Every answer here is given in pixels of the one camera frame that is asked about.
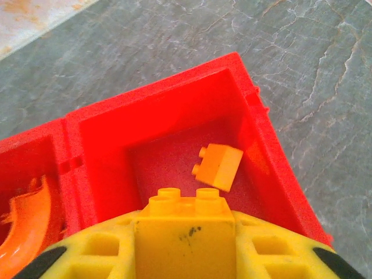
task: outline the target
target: lego stud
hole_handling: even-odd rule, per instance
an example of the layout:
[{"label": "lego stud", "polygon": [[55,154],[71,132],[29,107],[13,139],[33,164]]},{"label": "lego stud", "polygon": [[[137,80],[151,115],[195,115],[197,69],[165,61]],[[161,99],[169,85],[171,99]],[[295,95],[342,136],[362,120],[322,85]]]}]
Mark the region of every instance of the lego stud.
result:
[{"label": "lego stud", "polygon": [[152,196],[149,198],[150,215],[167,216],[176,210],[176,199],[168,196]]},{"label": "lego stud", "polygon": [[207,152],[207,149],[205,147],[202,147],[199,151],[199,157],[204,158],[206,152]]},{"label": "lego stud", "polygon": [[222,212],[219,190],[201,188],[196,190],[195,211],[199,215],[215,215]]},{"label": "lego stud", "polygon": [[181,190],[178,188],[161,188],[158,190],[158,196],[166,196],[178,200],[181,197]]},{"label": "lego stud", "polygon": [[200,165],[199,164],[195,164],[194,167],[192,168],[191,174],[193,176],[195,176],[198,173],[199,168],[200,168]]}]

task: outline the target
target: red plastic wall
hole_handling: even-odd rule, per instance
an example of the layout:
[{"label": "red plastic wall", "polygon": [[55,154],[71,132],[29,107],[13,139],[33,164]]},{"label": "red plastic wall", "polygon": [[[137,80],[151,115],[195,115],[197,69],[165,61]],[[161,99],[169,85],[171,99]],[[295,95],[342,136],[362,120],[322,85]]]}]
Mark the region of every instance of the red plastic wall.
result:
[{"label": "red plastic wall", "polygon": [[[52,131],[51,123],[58,128]],[[200,161],[200,148],[213,142],[244,150],[232,190],[222,194],[232,209],[330,244],[237,53],[6,139],[0,165],[7,160],[9,169],[25,169],[28,179],[32,171],[16,159],[27,154],[26,147],[19,155],[2,156],[12,152],[17,137],[35,145],[38,129],[49,135],[41,145],[55,153],[53,158],[52,152],[34,152],[38,170],[48,166],[45,171],[59,179],[69,233],[142,209],[158,188],[194,195],[205,185],[191,169]],[[16,185],[11,175],[4,179]]]}]

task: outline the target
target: orange curved plastic piece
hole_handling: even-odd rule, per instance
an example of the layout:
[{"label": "orange curved plastic piece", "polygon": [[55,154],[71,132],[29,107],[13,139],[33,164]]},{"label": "orange curved plastic piece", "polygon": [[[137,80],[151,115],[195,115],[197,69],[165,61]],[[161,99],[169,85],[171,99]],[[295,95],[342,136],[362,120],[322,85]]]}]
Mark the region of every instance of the orange curved plastic piece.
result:
[{"label": "orange curved plastic piece", "polygon": [[0,246],[1,278],[12,278],[47,246],[59,241],[63,224],[62,205],[55,181],[43,176],[36,189],[34,178],[27,194],[10,200],[10,213],[1,223],[12,222]]}]

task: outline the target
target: gray marble tile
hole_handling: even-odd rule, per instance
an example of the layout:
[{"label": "gray marble tile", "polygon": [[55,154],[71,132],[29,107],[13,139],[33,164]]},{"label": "gray marble tile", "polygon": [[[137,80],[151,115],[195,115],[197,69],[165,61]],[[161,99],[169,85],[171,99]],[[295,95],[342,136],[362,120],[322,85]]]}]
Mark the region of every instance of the gray marble tile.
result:
[{"label": "gray marble tile", "polygon": [[0,62],[0,138],[238,51],[335,249],[372,278],[372,7],[100,0]]}]

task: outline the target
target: black rubber part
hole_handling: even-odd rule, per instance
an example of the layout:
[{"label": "black rubber part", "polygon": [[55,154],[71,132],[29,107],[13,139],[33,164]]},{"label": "black rubber part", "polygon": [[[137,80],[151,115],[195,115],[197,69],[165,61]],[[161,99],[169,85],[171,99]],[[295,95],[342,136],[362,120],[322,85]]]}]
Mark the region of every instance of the black rubber part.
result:
[{"label": "black rubber part", "polygon": [[60,246],[45,251],[15,275],[13,279],[39,279],[66,250],[65,246]]},{"label": "black rubber part", "polygon": [[340,279],[365,279],[339,255],[320,247],[315,247],[313,251]]}]

